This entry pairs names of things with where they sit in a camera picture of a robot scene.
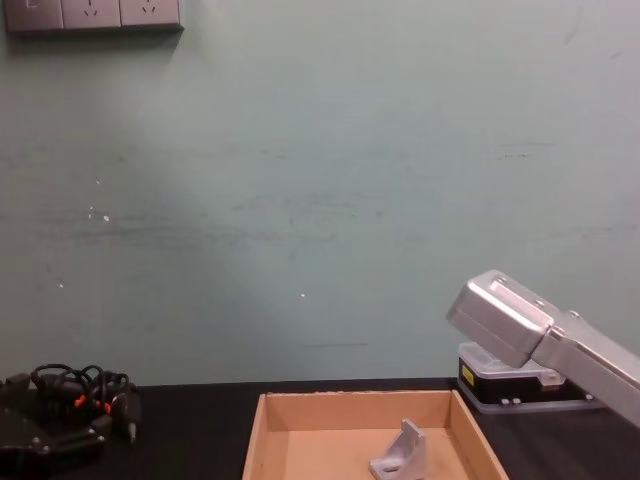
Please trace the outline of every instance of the yellow label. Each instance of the yellow label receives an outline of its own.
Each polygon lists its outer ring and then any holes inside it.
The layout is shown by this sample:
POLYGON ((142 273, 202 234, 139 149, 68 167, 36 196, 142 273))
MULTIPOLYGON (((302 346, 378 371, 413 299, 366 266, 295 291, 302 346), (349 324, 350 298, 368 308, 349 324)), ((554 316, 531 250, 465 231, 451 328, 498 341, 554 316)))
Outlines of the yellow label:
POLYGON ((469 382, 469 385, 473 387, 475 377, 473 376, 473 373, 471 373, 471 370, 469 370, 466 365, 462 366, 462 376, 467 380, 467 382, 469 382))

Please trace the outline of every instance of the robotic arm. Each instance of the robotic arm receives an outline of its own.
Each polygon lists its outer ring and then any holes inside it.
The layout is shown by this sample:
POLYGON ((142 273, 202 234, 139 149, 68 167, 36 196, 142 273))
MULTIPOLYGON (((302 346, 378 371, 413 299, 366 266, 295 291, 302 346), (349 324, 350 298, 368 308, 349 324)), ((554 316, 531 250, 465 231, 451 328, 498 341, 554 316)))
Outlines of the robotic arm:
POLYGON ((552 368, 640 427, 640 358, 497 270, 467 282, 447 318, 511 367, 552 368))

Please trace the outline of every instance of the black table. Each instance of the black table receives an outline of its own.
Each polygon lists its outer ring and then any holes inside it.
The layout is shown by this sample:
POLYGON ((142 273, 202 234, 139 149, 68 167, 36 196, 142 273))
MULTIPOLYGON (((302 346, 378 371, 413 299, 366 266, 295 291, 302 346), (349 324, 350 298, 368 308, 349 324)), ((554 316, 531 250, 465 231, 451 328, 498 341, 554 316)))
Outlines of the black table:
MULTIPOLYGON (((112 439, 99 463, 55 478, 239 480, 261 393, 452 388, 453 379, 146 387, 138 442, 112 439)), ((640 430, 608 410, 474 414, 511 480, 640 478, 640 430)))

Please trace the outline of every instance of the wall outlet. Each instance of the wall outlet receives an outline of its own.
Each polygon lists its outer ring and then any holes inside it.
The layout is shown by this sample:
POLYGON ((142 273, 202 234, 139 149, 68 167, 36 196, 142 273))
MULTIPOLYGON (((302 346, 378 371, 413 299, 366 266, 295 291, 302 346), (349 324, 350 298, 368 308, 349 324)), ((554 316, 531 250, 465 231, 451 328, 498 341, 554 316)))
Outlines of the wall outlet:
POLYGON ((180 27, 179 0, 120 0, 123 27, 176 26, 180 27))
POLYGON ((60 0, 4 0, 8 32, 62 30, 60 0))
POLYGON ((62 18, 66 30, 117 28, 120 23, 119 0, 62 0, 62 18))

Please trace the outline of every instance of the open cardboard box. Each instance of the open cardboard box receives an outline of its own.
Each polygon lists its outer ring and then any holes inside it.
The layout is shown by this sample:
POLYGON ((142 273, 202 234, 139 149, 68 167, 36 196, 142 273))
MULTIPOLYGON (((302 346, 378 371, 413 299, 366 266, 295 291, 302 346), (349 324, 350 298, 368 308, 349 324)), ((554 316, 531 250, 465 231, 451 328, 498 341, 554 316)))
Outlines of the open cardboard box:
POLYGON ((455 391, 262 395, 243 480, 373 480, 412 420, 427 440, 425 480, 508 480, 455 391))

